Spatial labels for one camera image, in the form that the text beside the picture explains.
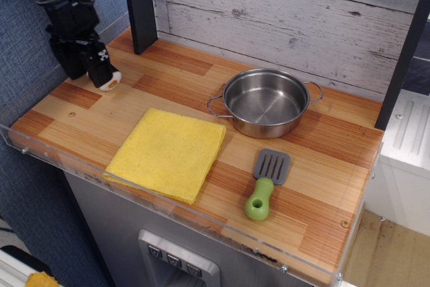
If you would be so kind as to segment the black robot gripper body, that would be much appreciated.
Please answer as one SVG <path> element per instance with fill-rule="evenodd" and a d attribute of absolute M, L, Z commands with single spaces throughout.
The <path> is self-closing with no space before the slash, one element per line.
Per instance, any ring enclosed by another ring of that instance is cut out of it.
<path fill-rule="evenodd" d="M 50 46 L 54 52 L 99 52 L 104 44 L 95 31 L 99 18 L 94 0 L 42 0 L 50 24 Z"/>

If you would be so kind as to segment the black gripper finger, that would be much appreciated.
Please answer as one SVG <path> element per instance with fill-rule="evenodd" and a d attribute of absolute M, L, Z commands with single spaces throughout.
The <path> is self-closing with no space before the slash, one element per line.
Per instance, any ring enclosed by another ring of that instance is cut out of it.
<path fill-rule="evenodd" d="M 74 44 L 60 40 L 50 40 L 50 47 L 70 79 L 75 80 L 87 74 L 87 69 L 81 60 L 80 51 Z"/>
<path fill-rule="evenodd" d="M 87 69 L 87 74 L 96 88 L 101 87 L 112 78 L 114 68 L 104 43 L 90 42 L 81 50 L 81 60 Z"/>

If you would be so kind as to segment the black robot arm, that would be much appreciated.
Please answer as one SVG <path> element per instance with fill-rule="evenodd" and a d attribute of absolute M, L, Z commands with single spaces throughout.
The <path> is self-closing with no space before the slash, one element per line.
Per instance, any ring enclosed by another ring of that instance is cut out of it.
<path fill-rule="evenodd" d="M 99 18 L 95 0 L 37 0 L 50 23 L 50 47 L 72 80 L 87 75 L 96 88 L 111 91 L 122 78 L 110 62 L 105 44 L 95 27 Z"/>

